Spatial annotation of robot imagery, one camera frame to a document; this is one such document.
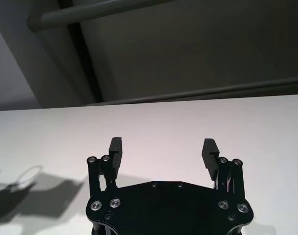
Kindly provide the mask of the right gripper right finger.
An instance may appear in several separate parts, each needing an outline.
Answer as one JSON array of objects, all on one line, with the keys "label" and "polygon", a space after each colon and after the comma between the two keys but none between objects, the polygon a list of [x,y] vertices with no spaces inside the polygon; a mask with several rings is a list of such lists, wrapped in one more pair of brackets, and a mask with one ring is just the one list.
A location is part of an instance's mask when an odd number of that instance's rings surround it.
[{"label": "right gripper right finger", "polygon": [[215,190],[243,196],[243,162],[240,159],[229,161],[220,156],[214,139],[204,140],[202,158]]}]

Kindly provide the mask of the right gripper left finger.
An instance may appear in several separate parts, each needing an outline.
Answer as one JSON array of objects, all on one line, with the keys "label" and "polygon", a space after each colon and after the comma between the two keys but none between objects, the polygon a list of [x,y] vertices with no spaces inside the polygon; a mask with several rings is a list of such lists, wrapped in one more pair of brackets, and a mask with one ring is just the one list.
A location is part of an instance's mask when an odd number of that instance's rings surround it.
[{"label": "right gripper left finger", "polygon": [[122,159],[122,137],[113,137],[107,155],[101,159],[95,156],[87,158],[90,197],[101,192],[100,175],[103,175],[106,182],[105,190],[116,189],[116,179]]}]

